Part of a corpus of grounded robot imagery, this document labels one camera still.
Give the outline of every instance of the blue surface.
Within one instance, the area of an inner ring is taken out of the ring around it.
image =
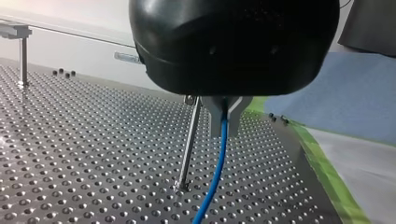
[[[329,53],[308,87],[270,97],[265,112],[313,128],[396,144],[396,59]]]

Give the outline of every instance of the screw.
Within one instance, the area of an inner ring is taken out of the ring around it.
[[[285,124],[289,124],[289,120],[288,119],[286,119],[286,117],[285,116],[280,116],[280,119],[282,119],[282,121],[285,123]]]

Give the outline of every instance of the metal post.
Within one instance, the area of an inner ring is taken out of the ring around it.
[[[186,149],[184,150],[184,158],[183,158],[183,163],[181,165],[180,177],[178,181],[176,181],[176,187],[178,189],[185,189],[187,187],[186,184],[187,172],[189,171],[192,146],[197,131],[199,115],[201,112],[201,105],[202,105],[201,99],[197,98],[195,108],[192,111],[189,135],[187,137]]]
[[[20,81],[21,87],[28,85],[27,82],[27,38],[20,40]]]

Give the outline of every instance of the blue cable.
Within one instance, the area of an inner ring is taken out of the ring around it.
[[[221,171],[225,161],[225,149],[227,146],[227,129],[228,129],[228,120],[225,118],[221,122],[221,149],[219,154],[218,166],[216,167],[216,172],[213,175],[212,183],[210,184],[209,191],[204,198],[204,201],[201,204],[201,208],[195,215],[194,221],[192,224],[201,224],[202,219],[205,217],[205,213],[210,203],[212,202],[213,196],[216,193],[216,189],[218,188]]]

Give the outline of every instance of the green edge strip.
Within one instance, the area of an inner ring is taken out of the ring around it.
[[[251,101],[250,105],[247,107],[246,110],[253,111],[253,112],[264,112],[264,103],[268,97],[266,96],[255,96]]]
[[[343,223],[371,223],[354,200],[344,181],[326,158],[326,155],[323,153],[323,150],[320,148],[315,138],[306,128],[298,124],[292,124],[291,127],[300,135],[303,141],[305,156],[317,174],[320,183],[330,197],[332,205]]]

